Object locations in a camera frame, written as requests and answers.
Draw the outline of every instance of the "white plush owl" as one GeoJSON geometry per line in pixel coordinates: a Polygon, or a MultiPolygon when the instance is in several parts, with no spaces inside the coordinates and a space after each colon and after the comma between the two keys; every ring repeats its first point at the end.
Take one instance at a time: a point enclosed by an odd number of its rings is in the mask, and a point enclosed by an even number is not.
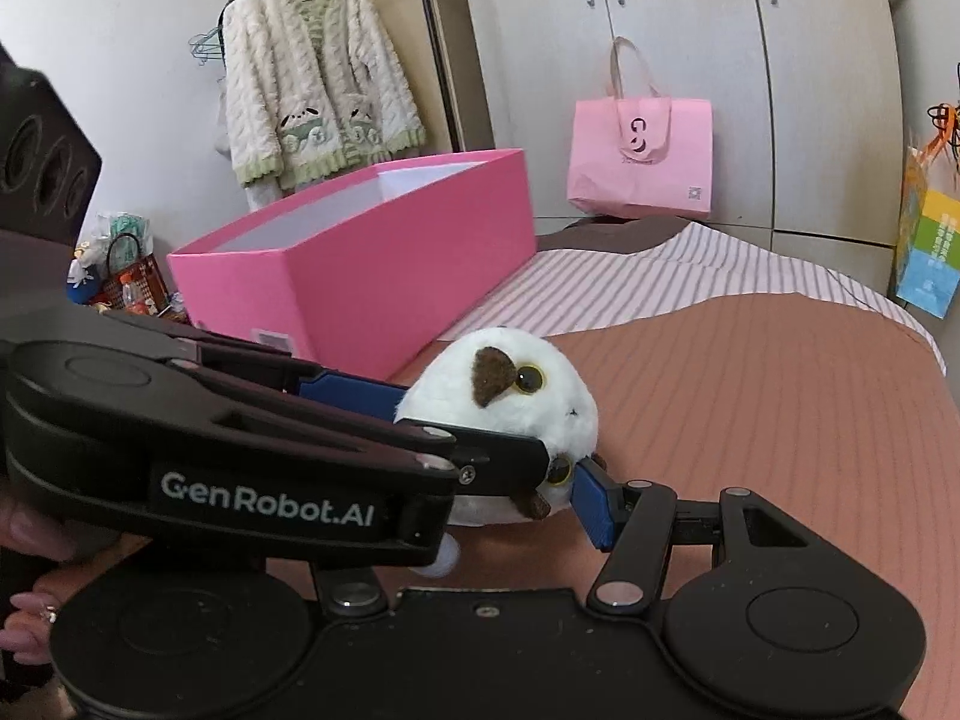
{"type": "Polygon", "coordinates": [[[549,341],[507,327],[451,343],[400,401],[402,418],[534,437],[554,462],[557,472],[527,498],[458,495],[451,525],[524,522],[565,509],[573,464],[597,446],[597,405],[570,360],[549,341]]]}

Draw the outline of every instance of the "brown ear patch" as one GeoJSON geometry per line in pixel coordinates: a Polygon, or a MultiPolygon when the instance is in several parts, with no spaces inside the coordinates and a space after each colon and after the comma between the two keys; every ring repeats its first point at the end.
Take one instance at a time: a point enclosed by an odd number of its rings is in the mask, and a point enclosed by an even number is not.
{"type": "Polygon", "coordinates": [[[517,368],[506,353],[495,346],[485,346],[473,358],[473,400],[486,409],[499,394],[503,394],[517,379],[517,368]]]}
{"type": "Polygon", "coordinates": [[[517,507],[517,512],[527,519],[546,519],[550,515],[550,504],[536,490],[511,495],[510,500],[517,507]]]}

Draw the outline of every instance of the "fluffy cardigan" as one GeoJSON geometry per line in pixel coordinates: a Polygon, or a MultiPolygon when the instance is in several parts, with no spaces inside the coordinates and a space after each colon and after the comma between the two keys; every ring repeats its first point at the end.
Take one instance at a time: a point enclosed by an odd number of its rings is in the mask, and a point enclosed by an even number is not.
{"type": "Polygon", "coordinates": [[[426,133],[369,0],[236,0],[224,13],[237,178],[291,189],[371,164],[426,133]]]}

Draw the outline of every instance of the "wardrobe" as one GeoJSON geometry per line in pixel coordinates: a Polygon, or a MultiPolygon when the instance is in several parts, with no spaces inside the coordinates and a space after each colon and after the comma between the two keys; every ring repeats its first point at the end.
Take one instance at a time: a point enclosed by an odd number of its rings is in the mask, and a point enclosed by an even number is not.
{"type": "MultiPolygon", "coordinates": [[[[469,0],[496,146],[527,155],[539,232],[566,201],[576,100],[606,95],[611,39],[714,115],[709,223],[885,292],[904,152],[887,0],[469,0]]],[[[623,61],[627,94],[640,68],[623,61]]]]}

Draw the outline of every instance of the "pink box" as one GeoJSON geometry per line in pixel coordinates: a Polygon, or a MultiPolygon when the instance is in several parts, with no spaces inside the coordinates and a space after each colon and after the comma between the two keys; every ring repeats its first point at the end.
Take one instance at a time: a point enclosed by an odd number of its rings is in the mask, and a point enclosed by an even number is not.
{"type": "Polygon", "coordinates": [[[523,152],[365,167],[173,252],[198,325],[386,379],[536,251],[523,152]]]}

